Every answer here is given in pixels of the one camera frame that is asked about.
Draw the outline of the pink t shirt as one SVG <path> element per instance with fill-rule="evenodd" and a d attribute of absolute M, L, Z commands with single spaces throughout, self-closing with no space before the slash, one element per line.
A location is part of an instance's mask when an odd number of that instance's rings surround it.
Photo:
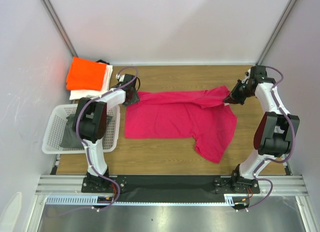
<path fill-rule="evenodd" d="M 237 117 L 223 100 L 226 86 L 202 91 L 139 91 L 140 101 L 126 109 L 124 136 L 128 139 L 193 138 L 195 151 L 220 163 L 230 145 Z"/>

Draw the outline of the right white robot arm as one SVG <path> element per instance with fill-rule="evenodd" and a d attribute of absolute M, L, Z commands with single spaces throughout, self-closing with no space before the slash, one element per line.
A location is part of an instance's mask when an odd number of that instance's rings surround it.
<path fill-rule="evenodd" d="M 231 174 L 228 185 L 236 193 L 244 193 L 258 187 L 259 173 L 271 162 L 286 163 L 295 148 L 296 134 L 300 124 L 298 116 L 284 106 L 278 84 L 267 74 L 268 66 L 255 65 L 238 80 L 224 98 L 226 104 L 244 104 L 246 98 L 255 96 L 264 115 L 254 134 L 254 150 Z"/>

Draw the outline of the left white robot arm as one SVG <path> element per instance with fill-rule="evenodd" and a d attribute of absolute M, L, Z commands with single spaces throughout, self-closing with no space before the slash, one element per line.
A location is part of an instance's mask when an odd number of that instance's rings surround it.
<path fill-rule="evenodd" d="M 80 140 L 87 158 L 87 173 L 82 182 L 82 192 L 106 192 L 113 182 L 104 158 L 103 138 L 107 130 L 108 110 L 122 104 L 129 106 L 140 99 L 137 75 L 118 74 L 118 83 L 96 98 L 81 98 L 77 105 L 72 128 Z"/>

